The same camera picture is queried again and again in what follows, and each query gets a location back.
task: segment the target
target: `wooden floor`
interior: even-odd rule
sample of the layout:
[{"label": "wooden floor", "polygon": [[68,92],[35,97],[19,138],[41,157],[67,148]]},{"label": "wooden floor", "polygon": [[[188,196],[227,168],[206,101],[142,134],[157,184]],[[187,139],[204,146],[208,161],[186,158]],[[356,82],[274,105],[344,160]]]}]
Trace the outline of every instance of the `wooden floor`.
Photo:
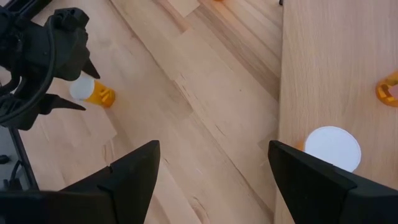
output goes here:
[{"label": "wooden floor", "polygon": [[[80,7],[110,110],[59,110],[21,133],[39,186],[58,190],[152,139],[159,179],[146,223],[272,223],[278,0],[56,0]],[[67,83],[52,91],[68,96]]]}]

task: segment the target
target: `wooden surface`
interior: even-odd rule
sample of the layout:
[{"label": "wooden surface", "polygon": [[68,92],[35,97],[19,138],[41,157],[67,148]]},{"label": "wooden surface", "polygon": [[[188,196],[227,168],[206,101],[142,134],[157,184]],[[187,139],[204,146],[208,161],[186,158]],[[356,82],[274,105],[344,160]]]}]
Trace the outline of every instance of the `wooden surface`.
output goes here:
[{"label": "wooden surface", "polygon": [[[37,20],[60,7],[90,16],[91,58],[117,100],[57,111],[21,133],[39,186],[61,189],[158,139],[148,224],[272,223],[278,1],[56,0]],[[67,96],[65,87],[52,90]]]},{"label": "wooden surface", "polygon": [[[398,110],[375,94],[398,69],[398,2],[286,1],[283,41],[279,139],[344,128],[362,149],[354,173],[398,189]],[[292,223],[280,193],[275,223]]]}]

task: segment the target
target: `wood grain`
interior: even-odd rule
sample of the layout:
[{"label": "wood grain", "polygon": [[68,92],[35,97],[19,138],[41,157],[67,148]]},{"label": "wood grain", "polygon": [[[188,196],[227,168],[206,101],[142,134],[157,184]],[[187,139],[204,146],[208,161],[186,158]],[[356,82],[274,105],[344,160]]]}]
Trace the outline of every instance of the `wood grain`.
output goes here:
[{"label": "wood grain", "polygon": [[[362,150],[355,173],[398,189],[398,111],[375,94],[397,70],[397,27],[397,1],[286,1],[279,139],[344,128]],[[280,194],[275,223],[292,223]]]},{"label": "wood grain", "polygon": [[[91,59],[117,100],[58,111],[35,124],[46,132],[22,135],[40,187],[61,189],[158,139],[146,223],[272,223],[264,141],[278,122],[277,0],[57,0],[36,19],[61,7],[89,15]],[[66,87],[52,89],[68,97]]]}]

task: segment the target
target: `orange object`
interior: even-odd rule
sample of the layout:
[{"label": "orange object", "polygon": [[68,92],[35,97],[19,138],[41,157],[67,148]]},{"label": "orange object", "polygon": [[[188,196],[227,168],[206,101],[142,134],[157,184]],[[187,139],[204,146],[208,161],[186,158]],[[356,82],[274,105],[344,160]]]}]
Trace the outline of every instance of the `orange object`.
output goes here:
[{"label": "orange object", "polygon": [[83,75],[72,83],[70,94],[76,100],[83,100],[105,108],[111,107],[116,99],[114,90],[91,77]]},{"label": "orange object", "polygon": [[398,107],[398,71],[379,81],[376,96],[385,105]]}]

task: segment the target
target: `white lid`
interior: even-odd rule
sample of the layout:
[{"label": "white lid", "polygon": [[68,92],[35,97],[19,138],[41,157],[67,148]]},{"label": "white lid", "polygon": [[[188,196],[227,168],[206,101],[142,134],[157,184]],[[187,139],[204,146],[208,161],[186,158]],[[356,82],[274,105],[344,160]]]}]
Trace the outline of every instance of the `white lid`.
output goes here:
[{"label": "white lid", "polygon": [[94,87],[94,79],[88,75],[81,74],[80,77],[70,85],[69,92],[75,100],[86,100],[93,94]]},{"label": "white lid", "polygon": [[361,162],[361,148],[354,136],[333,126],[314,130],[305,141],[304,151],[348,172]]}]

